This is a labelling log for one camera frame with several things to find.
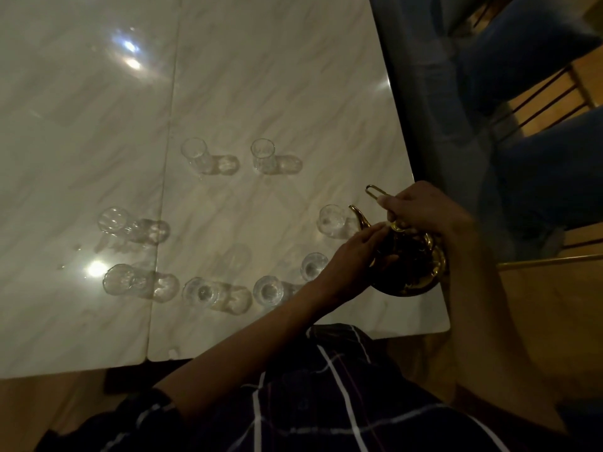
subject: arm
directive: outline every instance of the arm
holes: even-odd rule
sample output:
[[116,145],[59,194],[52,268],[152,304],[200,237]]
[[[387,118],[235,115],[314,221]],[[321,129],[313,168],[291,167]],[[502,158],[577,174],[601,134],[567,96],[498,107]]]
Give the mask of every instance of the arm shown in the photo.
[[513,324],[494,258],[471,216],[427,182],[417,182],[397,197],[382,196],[379,203],[389,220],[397,218],[443,238],[459,384],[501,409],[564,431]]
[[190,421],[243,382],[323,315],[369,285],[369,265],[389,227],[373,225],[344,243],[318,278],[286,303],[178,368],[155,387]]

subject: hand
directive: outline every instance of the hand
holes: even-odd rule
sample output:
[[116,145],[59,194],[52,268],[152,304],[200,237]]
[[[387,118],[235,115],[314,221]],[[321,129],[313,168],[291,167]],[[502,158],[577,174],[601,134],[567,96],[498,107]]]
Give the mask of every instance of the hand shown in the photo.
[[387,219],[405,223],[423,231],[439,233],[444,241],[460,233],[475,232],[471,215],[426,181],[412,184],[396,196],[382,195],[377,199],[387,209]]
[[390,226],[387,222],[377,223],[352,236],[337,249],[322,273],[312,281],[324,298],[333,301],[334,309],[362,293],[369,285],[371,273],[385,269],[398,256],[388,256],[375,260],[379,245],[387,236]]

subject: person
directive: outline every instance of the person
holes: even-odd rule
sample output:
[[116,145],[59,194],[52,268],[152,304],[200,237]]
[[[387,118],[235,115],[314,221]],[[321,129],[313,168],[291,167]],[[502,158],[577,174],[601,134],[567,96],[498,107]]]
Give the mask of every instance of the person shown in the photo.
[[473,219],[427,182],[378,202],[390,222],[437,233],[446,248],[458,367],[452,406],[405,380],[361,330],[313,326],[391,263],[372,263],[389,231],[382,222],[352,236],[289,301],[114,412],[63,436],[46,433],[36,450],[571,448]]

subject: teapot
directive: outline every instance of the teapot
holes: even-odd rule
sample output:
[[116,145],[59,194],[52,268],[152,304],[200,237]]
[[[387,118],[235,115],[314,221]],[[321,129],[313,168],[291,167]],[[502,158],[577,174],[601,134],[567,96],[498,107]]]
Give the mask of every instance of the teapot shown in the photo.
[[[365,192],[375,200],[378,197],[370,189],[389,195],[376,186],[366,186]],[[371,226],[358,208],[350,205],[350,209],[356,214],[360,229]],[[391,231],[377,253],[380,256],[395,254],[399,258],[384,271],[374,274],[372,286],[392,296],[416,296],[434,288],[446,272],[446,254],[440,238],[404,223],[391,222],[389,225]]]

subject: plaid shirt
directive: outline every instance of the plaid shirt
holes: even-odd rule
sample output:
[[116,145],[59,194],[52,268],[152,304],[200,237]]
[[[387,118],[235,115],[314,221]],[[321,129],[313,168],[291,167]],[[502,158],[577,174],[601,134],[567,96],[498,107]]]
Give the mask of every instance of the plaid shirt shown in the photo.
[[485,425],[405,380],[353,326],[313,326],[192,427],[158,390],[37,451],[505,451]]

